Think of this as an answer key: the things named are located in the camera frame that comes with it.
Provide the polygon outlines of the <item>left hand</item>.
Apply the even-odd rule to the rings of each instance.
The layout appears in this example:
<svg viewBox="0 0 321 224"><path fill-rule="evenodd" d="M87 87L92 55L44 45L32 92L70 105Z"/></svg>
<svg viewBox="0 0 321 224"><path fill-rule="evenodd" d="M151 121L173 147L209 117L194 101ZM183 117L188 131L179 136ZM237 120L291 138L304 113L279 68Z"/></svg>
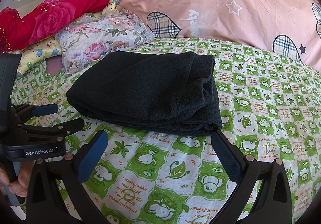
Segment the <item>left hand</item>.
<svg viewBox="0 0 321 224"><path fill-rule="evenodd" d="M6 171L1 167L0 169L0 182L1 193L6 196L7 193L4 186L7 185L11 193L18 195L19 197L26 197L28 193L28 187L31 178L31 172L33 169L33 162L21 162L20 171L17 180L10 182Z"/></svg>

